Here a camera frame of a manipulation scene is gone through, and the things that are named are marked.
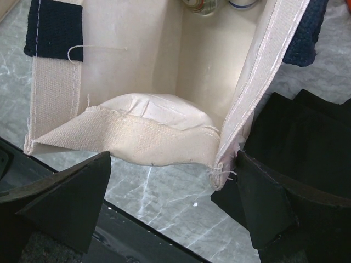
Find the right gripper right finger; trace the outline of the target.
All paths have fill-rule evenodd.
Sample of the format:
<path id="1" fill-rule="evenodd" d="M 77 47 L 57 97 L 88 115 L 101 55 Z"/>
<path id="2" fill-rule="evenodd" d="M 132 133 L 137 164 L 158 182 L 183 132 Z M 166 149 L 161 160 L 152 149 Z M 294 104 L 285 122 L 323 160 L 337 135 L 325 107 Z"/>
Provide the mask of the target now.
<path id="1" fill-rule="evenodd" d="M 237 184 L 261 262 L 350 262 L 350 199 L 282 175 L 245 152 Z"/>

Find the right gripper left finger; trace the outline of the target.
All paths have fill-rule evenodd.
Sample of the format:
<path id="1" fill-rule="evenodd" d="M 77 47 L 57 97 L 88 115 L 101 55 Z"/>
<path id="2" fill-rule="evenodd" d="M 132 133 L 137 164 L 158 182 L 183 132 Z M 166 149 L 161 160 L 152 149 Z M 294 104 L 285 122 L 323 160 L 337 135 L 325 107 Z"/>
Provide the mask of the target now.
<path id="1" fill-rule="evenodd" d="M 1 192 L 1 262 L 19 262 L 34 233 L 80 258 L 88 252 L 111 174 L 109 152 Z"/>

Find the red bull can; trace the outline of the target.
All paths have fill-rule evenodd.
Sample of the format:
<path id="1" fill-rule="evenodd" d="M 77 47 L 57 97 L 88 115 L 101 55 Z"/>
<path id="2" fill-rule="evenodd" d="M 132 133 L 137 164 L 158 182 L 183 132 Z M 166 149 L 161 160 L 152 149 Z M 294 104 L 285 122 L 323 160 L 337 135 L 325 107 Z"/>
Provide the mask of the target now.
<path id="1" fill-rule="evenodd" d="M 228 3 L 237 10 L 248 10 L 258 2 L 259 0 L 228 0 Z"/>

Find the cream canvas tote bag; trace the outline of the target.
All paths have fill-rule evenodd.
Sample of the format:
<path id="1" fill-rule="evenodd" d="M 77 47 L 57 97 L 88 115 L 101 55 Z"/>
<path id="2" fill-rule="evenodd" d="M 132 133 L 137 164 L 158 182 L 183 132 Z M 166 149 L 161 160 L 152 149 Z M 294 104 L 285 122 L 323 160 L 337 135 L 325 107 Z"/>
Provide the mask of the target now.
<path id="1" fill-rule="evenodd" d="M 24 152 L 103 152 L 137 165 L 197 163 L 220 190 L 282 63 L 310 65 L 326 1 L 32 1 Z"/>

